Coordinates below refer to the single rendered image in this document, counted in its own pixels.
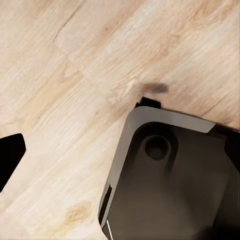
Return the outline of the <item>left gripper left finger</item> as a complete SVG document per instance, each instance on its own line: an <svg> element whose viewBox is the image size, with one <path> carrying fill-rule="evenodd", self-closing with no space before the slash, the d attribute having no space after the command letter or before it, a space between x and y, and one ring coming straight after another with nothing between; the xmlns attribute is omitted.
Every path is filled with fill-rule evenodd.
<svg viewBox="0 0 240 240"><path fill-rule="evenodd" d="M0 138L0 193L26 153L21 133Z"/></svg>

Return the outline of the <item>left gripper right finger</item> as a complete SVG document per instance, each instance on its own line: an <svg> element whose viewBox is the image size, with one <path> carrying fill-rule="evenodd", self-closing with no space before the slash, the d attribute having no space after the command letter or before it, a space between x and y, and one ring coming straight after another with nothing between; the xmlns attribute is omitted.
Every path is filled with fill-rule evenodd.
<svg viewBox="0 0 240 240"><path fill-rule="evenodd" d="M240 135L229 133L224 146L224 151L240 173Z"/></svg>

